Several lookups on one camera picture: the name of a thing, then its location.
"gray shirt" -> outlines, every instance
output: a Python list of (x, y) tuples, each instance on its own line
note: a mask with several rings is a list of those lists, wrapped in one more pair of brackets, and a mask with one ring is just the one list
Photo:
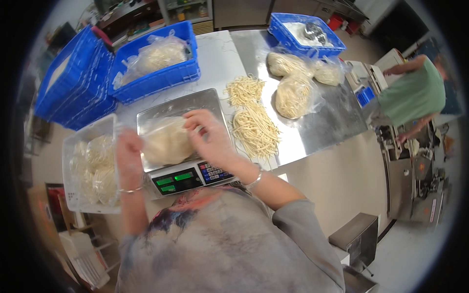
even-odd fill
[(314, 204), (272, 219), (237, 188), (200, 188), (120, 244), (116, 292), (345, 292), (342, 267)]

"stainless steel countertop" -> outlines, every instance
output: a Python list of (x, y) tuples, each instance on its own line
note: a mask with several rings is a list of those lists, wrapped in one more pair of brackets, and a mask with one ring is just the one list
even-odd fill
[(246, 73), (266, 81), (261, 101), (281, 131), (279, 153), (275, 156), (278, 166), (307, 157), (367, 130), (361, 107), (347, 80), (337, 87), (315, 81), (327, 101), (318, 113), (295, 120), (277, 114), (272, 97), (280, 77), (267, 71), (267, 54), (278, 41), (266, 30), (232, 31), (230, 35)]

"silver bracelet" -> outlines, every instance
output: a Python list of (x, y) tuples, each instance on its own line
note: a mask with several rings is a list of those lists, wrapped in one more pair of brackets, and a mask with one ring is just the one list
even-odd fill
[(253, 183), (250, 183), (250, 184), (245, 186), (247, 189), (253, 189), (254, 187), (256, 187), (256, 185), (259, 183), (259, 181), (261, 181), (262, 172), (264, 172), (264, 169), (262, 169), (260, 164), (258, 164), (258, 163), (255, 163), (255, 164), (259, 167), (259, 175), (257, 176), (257, 179)]
[(119, 191), (120, 191), (120, 192), (125, 192), (125, 193), (134, 193), (134, 192), (139, 191), (139, 190), (141, 190), (141, 189), (143, 189), (143, 186), (141, 186), (141, 187), (139, 187), (139, 188), (137, 188), (137, 189), (134, 189), (134, 190), (119, 189)]

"green shirt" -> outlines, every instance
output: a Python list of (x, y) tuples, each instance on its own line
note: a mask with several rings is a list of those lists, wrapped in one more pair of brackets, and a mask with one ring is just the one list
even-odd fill
[(406, 73), (382, 91), (378, 101), (393, 125), (417, 120), (445, 107), (443, 78), (427, 57), (419, 70)]

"bare arm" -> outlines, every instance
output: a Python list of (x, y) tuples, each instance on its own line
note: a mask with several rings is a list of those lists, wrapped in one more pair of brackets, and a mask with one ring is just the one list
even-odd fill
[(391, 74), (398, 75), (398, 74), (403, 74), (409, 71), (419, 70), (424, 65), (426, 58), (427, 58), (427, 55), (423, 55), (423, 54), (418, 55), (417, 57), (415, 57), (409, 62), (406, 62), (404, 64), (398, 64), (398, 65), (391, 67), (390, 69), (386, 69), (385, 71), (383, 71), (383, 75), (391, 75)]
[[(125, 129), (117, 142), (117, 166), (121, 189), (135, 190), (142, 184), (142, 141), (135, 131)], [(121, 192), (121, 216), (124, 232), (140, 235), (148, 226), (144, 196), (141, 190), (134, 193)]]
[[(199, 154), (211, 165), (218, 166), (238, 177), (245, 185), (253, 183), (259, 168), (248, 159), (240, 156), (232, 146), (226, 129), (208, 110), (193, 110), (186, 114), (185, 127)], [(200, 132), (195, 129), (203, 126)], [(205, 142), (202, 135), (208, 133)], [(285, 204), (305, 196), (295, 187), (276, 177), (271, 172), (264, 172), (260, 182), (252, 190), (271, 209), (277, 210)]]
[[(234, 158), (226, 168), (228, 172), (238, 177), (245, 185), (253, 183), (259, 175), (258, 166), (241, 156)], [(262, 173), (261, 180), (252, 192), (272, 210), (278, 210), (285, 204), (297, 199), (306, 198), (298, 189), (271, 172)]]
[(440, 112), (428, 114), (422, 118), (420, 118), (417, 123), (415, 123), (411, 129), (404, 133), (399, 133), (397, 136), (397, 142), (398, 143), (403, 143), (406, 141), (406, 139), (410, 138), (411, 136), (415, 135), (418, 133), (425, 125), (427, 125), (428, 122), (430, 122), (436, 115), (438, 115)]

